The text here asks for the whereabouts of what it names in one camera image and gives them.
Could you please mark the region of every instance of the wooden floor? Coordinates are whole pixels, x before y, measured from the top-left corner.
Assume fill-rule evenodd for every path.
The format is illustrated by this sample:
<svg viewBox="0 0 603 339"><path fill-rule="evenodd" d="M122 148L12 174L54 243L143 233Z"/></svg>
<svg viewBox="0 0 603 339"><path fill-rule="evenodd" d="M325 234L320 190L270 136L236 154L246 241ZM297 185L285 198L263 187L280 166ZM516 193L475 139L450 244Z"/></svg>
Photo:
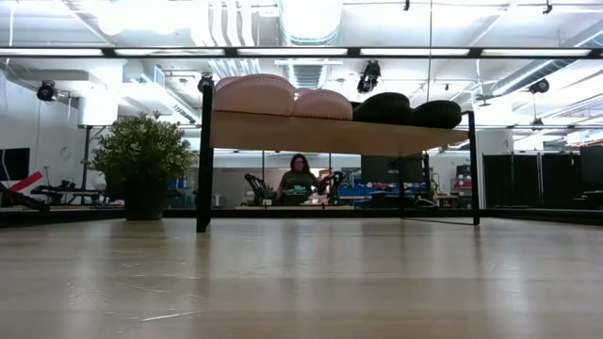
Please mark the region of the wooden floor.
<svg viewBox="0 0 603 339"><path fill-rule="evenodd" d="M487 219L0 230L0 338L601 338L603 230Z"/></svg>

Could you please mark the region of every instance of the potted plant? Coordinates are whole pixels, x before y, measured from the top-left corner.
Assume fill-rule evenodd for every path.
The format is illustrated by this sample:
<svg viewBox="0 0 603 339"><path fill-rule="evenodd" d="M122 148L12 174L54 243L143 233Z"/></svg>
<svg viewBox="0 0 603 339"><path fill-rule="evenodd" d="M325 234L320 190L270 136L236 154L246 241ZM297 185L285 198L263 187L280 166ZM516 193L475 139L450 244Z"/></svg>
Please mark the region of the potted plant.
<svg viewBox="0 0 603 339"><path fill-rule="evenodd" d="M158 117L140 113L113 122L92 151L90 168L121 181L128 220L161 219L168 180L184 175L195 161L179 123Z"/></svg>

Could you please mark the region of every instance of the shelf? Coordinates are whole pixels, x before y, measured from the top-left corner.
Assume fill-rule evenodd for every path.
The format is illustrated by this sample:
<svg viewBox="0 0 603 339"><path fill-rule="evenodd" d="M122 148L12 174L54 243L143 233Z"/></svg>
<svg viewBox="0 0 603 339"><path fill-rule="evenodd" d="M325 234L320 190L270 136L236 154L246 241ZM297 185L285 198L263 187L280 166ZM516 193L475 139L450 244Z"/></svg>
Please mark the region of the shelf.
<svg viewBox="0 0 603 339"><path fill-rule="evenodd" d="M466 131L215 112L211 146L240 150L405 156L468 139Z"/></svg>

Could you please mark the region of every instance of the woman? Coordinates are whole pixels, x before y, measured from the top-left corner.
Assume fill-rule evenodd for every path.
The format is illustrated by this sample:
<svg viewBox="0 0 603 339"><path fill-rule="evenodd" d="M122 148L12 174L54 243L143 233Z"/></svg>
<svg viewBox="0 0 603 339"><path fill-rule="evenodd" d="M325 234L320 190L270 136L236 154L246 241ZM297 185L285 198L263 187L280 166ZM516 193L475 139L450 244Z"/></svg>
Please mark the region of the woman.
<svg viewBox="0 0 603 339"><path fill-rule="evenodd" d="M310 172L308 160L298 153L291 158L291 170L283 175L276 190L276 199L281 201L287 191L307 199L312 195L312 186L318 188L319 185L320 181Z"/></svg>

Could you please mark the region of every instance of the green shirt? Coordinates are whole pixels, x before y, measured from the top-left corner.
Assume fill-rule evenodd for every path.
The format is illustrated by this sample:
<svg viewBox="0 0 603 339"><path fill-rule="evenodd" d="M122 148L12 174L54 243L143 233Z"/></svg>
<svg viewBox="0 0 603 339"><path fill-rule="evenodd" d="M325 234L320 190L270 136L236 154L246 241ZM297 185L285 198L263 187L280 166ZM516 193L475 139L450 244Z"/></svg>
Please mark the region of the green shirt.
<svg viewBox="0 0 603 339"><path fill-rule="evenodd" d="M283 175L279 187L287 191L294 189L295 186L301 186L306 189L306 194L310 195L312 192L312 186L318 188L320 181L312 173L296 172L290 170Z"/></svg>

